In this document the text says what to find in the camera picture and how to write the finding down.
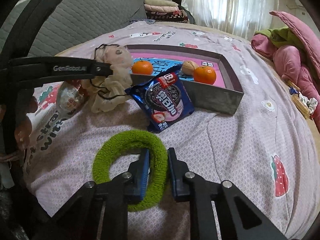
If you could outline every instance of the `oreo package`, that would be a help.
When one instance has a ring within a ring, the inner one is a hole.
[[[181,65],[171,67],[125,90],[149,117],[149,131],[162,131],[195,110],[178,77],[180,69]]]

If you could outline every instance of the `gray cushion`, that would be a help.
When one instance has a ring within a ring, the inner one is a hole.
[[[28,1],[18,4],[0,29],[0,49]],[[144,0],[63,0],[44,22],[29,56],[53,56],[65,49],[146,19]]]

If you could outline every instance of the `stack of folded clothes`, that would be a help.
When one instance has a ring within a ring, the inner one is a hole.
[[[188,23],[184,10],[179,10],[175,2],[164,0],[144,0],[147,18],[156,22]]]

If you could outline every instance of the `person's hand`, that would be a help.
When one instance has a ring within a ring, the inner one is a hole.
[[[36,99],[33,97],[29,104],[28,113],[35,113],[37,109],[38,109],[38,103]],[[5,105],[1,105],[0,106],[0,122],[4,117],[5,110],[6,110]],[[30,119],[26,115],[25,120],[22,121],[21,124],[14,131],[14,137],[17,141],[17,146],[21,151],[25,150],[28,147],[30,143],[29,136],[31,132],[32,132],[32,124]]]

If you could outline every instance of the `green hair scrunchie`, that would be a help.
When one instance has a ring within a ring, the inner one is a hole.
[[[130,130],[112,136],[98,151],[92,166],[97,184],[110,181],[111,164],[129,149],[147,148],[150,152],[150,177],[144,199],[136,205],[128,205],[128,211],[141,211],[155,206],[161,200],[167,180],[168,155],[162,141],[154,134],[142,130]]]

